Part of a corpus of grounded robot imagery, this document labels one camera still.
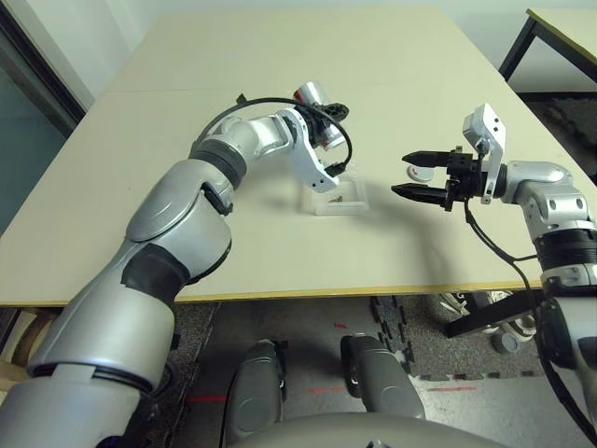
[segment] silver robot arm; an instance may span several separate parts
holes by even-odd
[[[0,408],[0,447],[124,446],[162,376],[174,333],[174,297],[213,272],[230,250],[224,216],[252,163],[286,153],[316,191],[338,180],[314,155],[304,109],[231,118],[198,139],[132,217],[117,254],[66,306],[32,357],[33,376]],[[336,144],[338,136],[334,135]]]
[[[451,211],[454,201],[474,196],[481,203],[501,198],[522,208],[543,273],[545,301],[539,307],[537,341],[548,362],[574,370],[582,384],[590,418],[597,424],[597,226],[587,200],[570,173],[543,161],[501,163],[506,127],[489,105],[465,118],[463,134],[478,152],[419,151],[403,158],[424,167],[445,166],[445,189],[403,184],[392,190],[407,199],[435,203]]]

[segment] gray floor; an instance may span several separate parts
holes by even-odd
[[[287,341],[285,419],[363,412],[346,392],[340,338],[380,330],[367,298],[226,303],[215,319],[187,396],[174,446],[217,446],[224,399],[244,352],[256,341]],[[417,347],[413,347],[416,357]],[[574,378],[566,374],[567,380]],[[544,377],[429,382],[414,379],[429,420],[516,447],[590,446],[553,396]]]

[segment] beige tabletop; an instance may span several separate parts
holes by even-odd
[[[390,191],[409,181],[404,154],[464,145],[463,118],[484,102],[507,126],[507,161],[559,163],[597,203],[590,180],[435,8],[173,15],[149,33],[0,239],[0,302],[69,301],[109,261],[138,204],[186,157],[210,118],[240,92],[289,96],[311,79],[351,109],[350,170],[365,183],[370,210],[352,217],[300,213],[299,186],[284,156],[263,161],[235,196],[228,260],[183,289],[180,301],[520,287],[467,227],[460,204],[446,213]],[[344,151],[327,156],[341,160]],[[444,180],[437,170],[432,185]],[[505,250],[533,253],[518,207],[475,201],[472,209]],[[522,267],[538,285],[538,263]]]
[[[597,8],[533,7],[527,14],[597,63]]]

